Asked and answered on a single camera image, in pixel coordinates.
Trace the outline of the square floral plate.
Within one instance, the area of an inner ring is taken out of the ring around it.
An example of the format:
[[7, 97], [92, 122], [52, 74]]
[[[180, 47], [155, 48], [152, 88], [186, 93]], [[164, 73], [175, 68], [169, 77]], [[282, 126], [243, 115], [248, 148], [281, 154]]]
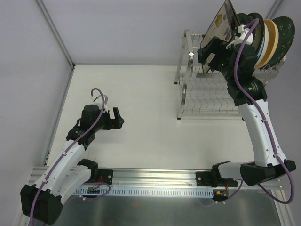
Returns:
[[235, 12], [235, 9], [230, 0], [225, 1], [226, 10], [228, 14], [228, 21], [230, 23], [231, 29], [234, 31], [237, 27], [240, 26], [239, 18]]
[[198, 62], [203, 72], [217, 70], [229, 62], [231, 51], [226, 46], [236, 37], [240, 26], [238, 16], [230, 0], [226, 0], [205, 33], [198, 50]]

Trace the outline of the blue bear plate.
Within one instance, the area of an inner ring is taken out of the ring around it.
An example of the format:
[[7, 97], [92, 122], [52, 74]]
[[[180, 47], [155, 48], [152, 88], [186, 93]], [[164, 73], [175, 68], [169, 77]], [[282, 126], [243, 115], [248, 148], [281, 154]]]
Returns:
[[261, 59], [263, 58], [263, 56], [265, 55], [267, 46], [268, 46], [268, 39], [266, 37], [264, 37], [261, 47], [259, 49], [259, 52], [257, 54], [257, 63], [256, 64], [258, 64], [261, 61]]

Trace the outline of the brown rimmed cream plate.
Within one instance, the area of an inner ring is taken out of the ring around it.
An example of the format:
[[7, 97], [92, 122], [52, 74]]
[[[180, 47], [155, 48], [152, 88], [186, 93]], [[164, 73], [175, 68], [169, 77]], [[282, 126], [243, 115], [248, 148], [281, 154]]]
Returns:
[[258, 54], [265, 34], [264, 20], [262, 16], [256, 12], [248, 14], [248, 17], [249, 19], [259, 19], [259, 23], [253, 31], [253, 46], [255, 48], [255, 52]]

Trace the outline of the cream bear plate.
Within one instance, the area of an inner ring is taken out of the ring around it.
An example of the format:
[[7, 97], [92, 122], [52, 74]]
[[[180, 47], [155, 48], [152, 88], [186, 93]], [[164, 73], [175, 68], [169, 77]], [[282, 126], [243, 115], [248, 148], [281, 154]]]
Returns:
[[271, 38], [271, 35], [269, 33], [269, 26], [266, 24], [266, 20], [264, 20], [264, 25], [265, 25], [264, 45], [263, 45], [261, 55], [260, 55], [257, 63], [255, 64], [255, 67], [254, 67], [255, 69], [260, 68], [260, 64], [263, 61], [263, 59], [268, 51], [269, 40]]

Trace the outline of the yellow bear plate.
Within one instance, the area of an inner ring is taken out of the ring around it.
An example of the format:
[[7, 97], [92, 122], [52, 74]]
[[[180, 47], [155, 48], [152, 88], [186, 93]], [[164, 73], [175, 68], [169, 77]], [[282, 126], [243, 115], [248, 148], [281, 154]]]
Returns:
[[264, 67], [270, 59], [273, 57], [274, 53], [276, 52], [278, 41], [279, 41], [279, 31], [278, 27], [275, 22], [273, 22], [270, 19], [265, 19], [264, 24], [267, 27], [268, 30], [268, 42], [265, 44], [267, 46], [267, 49], [265, 53], [261, 54], [260, 59], [258, 60], [258, 63], [255, 65], [255, 69], [259, 69]]

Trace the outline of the grey reindeer plate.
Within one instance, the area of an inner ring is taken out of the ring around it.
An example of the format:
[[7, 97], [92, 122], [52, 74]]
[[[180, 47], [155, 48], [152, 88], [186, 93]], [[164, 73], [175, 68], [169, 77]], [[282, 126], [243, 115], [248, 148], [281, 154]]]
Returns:
[[240, 25], [248, 25], [251, 21], [253, 21], [253, 18], [251, 16], [246, 15], [245, 13], [238, 13], [237, 16]]

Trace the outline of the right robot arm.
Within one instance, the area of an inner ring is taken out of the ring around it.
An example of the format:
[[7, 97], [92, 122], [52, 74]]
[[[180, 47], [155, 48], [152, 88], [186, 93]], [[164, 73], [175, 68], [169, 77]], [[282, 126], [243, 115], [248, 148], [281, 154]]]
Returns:
[[265, 87], [254, 73], [257, 59], [255, 49], [245, 45], [239, 56], [238, 73], [234, 74], [240, 45], [227, 48], [227, 43], [213, 37], [198, 50], [198, 62], [205, 63], [214, 55], [209, 66], [219, 71], [227, 82], [227, 91], [246, 123], [252, 142], [254, 161], [245, 163], [221, 162], [212, 166], [211, 181], [222, 186], [228, 179], [240, 179], [247, 185], [258, 185], [296, 170], [296, 164], [282, 152], [269, 120]]

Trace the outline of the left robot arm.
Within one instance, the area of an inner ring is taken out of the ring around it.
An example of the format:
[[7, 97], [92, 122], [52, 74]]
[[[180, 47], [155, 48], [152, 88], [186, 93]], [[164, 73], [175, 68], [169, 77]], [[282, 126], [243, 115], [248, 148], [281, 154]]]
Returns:
[[68, 132], [66, 141], [54, 162], [33, 185], [24, 185], [20, 192], [22, 213], [44, 224], [54, 224], [63, 205], [82, 184], [100, 182], [98, 163], [80, 159], [100, 130], [121, 129], [124, 119], [118, 108], [114, 118], [98, 105], [86, 105], [81, 118]]

